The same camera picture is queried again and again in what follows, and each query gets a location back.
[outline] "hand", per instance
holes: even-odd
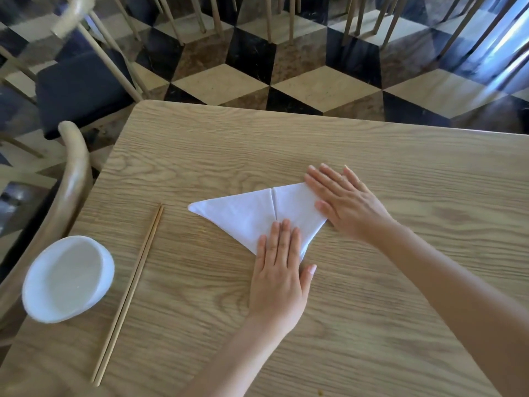
[[[259,237],[257,258],[250,286],[248,320],[256,321],[283,338],[297,324],[307,305],[308,290],[316,271],[311,265],[299,275],[301,233],[290,220],[274,222],[268,238]]]
[[[381,231],[397,223],[347,166],[342,175],[325,164],[319,170],[309,166],[305,182],[321,198],[316,209],[354,240],[374,245]]]

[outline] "napkin fold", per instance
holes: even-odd
[[[270,233],[272,223],[290,219],[301,230],[301,259],[308,245],[326,221],[314,207],[316,195],[305,183],[223,196],[191,203],[189,211],[219,226],[257,254],[261,234]]]

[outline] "napkin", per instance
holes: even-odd
[[[314,207],[316,195],[305,183],[263,189],[245,194],[223,196],[191,203],[189,211],[219,226],[257,254],[261,234],[270,234],[272,223],[290,219],[292,228],[301,230],[301,259],[308,245],[325,223]]]

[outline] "chopsticks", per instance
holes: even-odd
[[[97,360],[96,368],[91,378],[92,383],[95,383],[96,387],[101,384],[102,377],[105,374],[106,367],[108,366],[110,361],[110,356],[112,355],[112,351],[114,350],[114,347],[116,345],[117,337],[120,335],[120,331],[123,326],[123,322],[125,321],[127,311],[129,310],[132,297],[134,295],[134,292],[136,291],[137,284],[140,280],[141,272],[143,270],[143,267],[145,266],[145,261],[147,260],[147,255],[149,254],[152,240],[155,237],[156,228],[158,227],[158,223],[160,222],[162,212],[163,205],[160,204],[158,205],[155,217],[152,219],[151,226],[149,227],[149,232],[143,240],[140,253],[137,257],[136,265],[131,273],[129,283],[127,284],[125,292],[123,293],[123,297],[120,301],[120,306],[117,308],[116,316],[114,317],[109,334],[106,337],[105,344],[102,348],[99,359]]]

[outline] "wooden table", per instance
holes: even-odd
[[[529,137],[144,101],[72,231],[108,247],[115,281],[88,312],[26,320],[0,369],[3,396],[89,387],[158,203],[166,209],[102,386],[174,397],[243,320],[254,256],[189,203],[301,181],[346,163],[388,210],[529,307]],[[326,224],[304,316],[248,396],[497,396],[413,285]]]

